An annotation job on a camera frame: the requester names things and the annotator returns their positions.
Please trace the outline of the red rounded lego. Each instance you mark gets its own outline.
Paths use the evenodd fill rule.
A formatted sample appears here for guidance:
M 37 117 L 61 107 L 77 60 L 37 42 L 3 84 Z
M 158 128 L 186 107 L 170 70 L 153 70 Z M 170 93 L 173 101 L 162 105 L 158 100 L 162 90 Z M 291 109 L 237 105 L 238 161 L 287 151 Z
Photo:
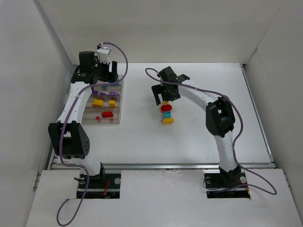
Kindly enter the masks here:
M 171 105 L 162 105 L 160 110 L 164 113 L 164 112 L 170 112 L 172 110 L 172 106 Z

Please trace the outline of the purple lego block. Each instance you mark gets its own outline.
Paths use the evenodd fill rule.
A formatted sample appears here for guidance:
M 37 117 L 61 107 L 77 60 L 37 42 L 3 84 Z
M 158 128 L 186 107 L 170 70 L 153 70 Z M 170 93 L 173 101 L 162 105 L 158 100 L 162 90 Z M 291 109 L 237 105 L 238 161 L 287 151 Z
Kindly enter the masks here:
M 115 91 L 110 91 L 108 93 L 108 96 L 111 98 L 111 99 L 117 99 L 120 97 L 120 94 L 118 92 L 115 92 Z

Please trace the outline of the purple tan lego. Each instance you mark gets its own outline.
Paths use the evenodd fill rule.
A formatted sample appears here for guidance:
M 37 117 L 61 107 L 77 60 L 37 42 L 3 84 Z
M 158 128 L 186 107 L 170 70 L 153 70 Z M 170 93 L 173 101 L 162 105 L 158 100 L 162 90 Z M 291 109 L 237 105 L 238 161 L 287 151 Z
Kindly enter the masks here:
M 102 97 L 102 98 L 106 98 L 106 97 L 108 96 L 108 94 L 99 92 L 99 93 L 98 93 L 98 96 L 99 96 L 99 97 Z

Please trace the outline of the yellow orange lego block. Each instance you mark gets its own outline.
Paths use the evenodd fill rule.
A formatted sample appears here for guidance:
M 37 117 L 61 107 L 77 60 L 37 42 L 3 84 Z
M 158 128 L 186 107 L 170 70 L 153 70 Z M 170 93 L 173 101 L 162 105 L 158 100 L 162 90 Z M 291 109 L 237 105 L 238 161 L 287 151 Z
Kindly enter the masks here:
M 115 100 L 110 100 L 110 101 L 109 101 L 109 105 L 110 105 L 110 106 L 115 106 L 115 105 L 116 105 Z

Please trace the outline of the yellow lego plate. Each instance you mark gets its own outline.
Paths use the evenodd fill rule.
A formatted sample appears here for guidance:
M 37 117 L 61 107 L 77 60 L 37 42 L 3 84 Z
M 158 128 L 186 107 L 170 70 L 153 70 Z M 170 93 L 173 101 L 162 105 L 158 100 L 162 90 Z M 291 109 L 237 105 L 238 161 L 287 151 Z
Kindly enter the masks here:
M 173 118 L 164 118 L 162 123 L 163 124 L 171 124 L 173 123 L 175 120 Z

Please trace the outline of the small yellow lego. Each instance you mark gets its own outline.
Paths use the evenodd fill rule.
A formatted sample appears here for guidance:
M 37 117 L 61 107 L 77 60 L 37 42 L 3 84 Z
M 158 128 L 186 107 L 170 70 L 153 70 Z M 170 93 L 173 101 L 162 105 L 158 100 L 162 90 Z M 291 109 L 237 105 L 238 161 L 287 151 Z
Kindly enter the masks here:
M 104 105 L 104 101 L 100 99 L 94 99 L 92 106 L 94 107 L 102 107 Z

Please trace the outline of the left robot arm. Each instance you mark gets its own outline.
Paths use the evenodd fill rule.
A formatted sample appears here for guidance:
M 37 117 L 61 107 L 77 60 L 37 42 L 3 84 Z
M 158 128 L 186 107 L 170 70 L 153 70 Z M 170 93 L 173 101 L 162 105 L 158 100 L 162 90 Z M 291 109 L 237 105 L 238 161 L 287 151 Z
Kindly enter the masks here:
M 90 140 L 82 126 L 82 118 L 89 97 L 97 85 L 116 84 L 117 62 L 110 61 L 111 48 L 79 53 L 79 65 L 71 78 L 64 109 L 48 133 L 55 154 L 64 167 L 80 168 L 85 179 L 101 173 L 102 164 L 88 158 Z

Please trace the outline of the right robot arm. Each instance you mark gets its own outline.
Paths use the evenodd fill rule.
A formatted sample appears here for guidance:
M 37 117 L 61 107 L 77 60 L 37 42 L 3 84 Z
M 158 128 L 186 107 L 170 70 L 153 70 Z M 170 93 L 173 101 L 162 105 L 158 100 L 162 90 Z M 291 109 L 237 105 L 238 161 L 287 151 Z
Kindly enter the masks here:
M 208 174 L 211 188 L 231 188 L 241 174 L 241 167 L 235 161 L 232 150 L 233 129 L 235 116 L 228 98 L 210 90 L 204 90 L 182 74 L 176 75 L 171 67 L 166 67 L 157 73 L 160 82 L 151 87 L 156 105 L 163 102 L 175 101 L 182 96 L 188 98 L 205 111 L 205 125 L 214 136 L 219 153 L 219 173 Z

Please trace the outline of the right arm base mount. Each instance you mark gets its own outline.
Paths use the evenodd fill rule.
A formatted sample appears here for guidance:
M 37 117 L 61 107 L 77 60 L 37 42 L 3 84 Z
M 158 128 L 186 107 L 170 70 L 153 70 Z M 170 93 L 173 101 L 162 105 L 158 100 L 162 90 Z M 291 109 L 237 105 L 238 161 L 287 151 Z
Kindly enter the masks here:
M 204 177 L 203 186 L 206 188 L 206 196 L 208 199 L 250 199 L 250 192 L 247 186 L 235 188 L 236 186 L 247 183 L 245 173 L 240 173 L 231 181 L 221 173 L 205 172 Z

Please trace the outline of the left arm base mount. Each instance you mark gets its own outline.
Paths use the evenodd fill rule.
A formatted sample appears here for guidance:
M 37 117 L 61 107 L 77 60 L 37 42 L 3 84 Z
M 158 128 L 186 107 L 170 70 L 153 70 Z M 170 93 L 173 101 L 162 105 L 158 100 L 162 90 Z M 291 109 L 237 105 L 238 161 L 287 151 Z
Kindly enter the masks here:
M 91 176 L 85 199 L 119 199 L 121 174 L 108 173 Z

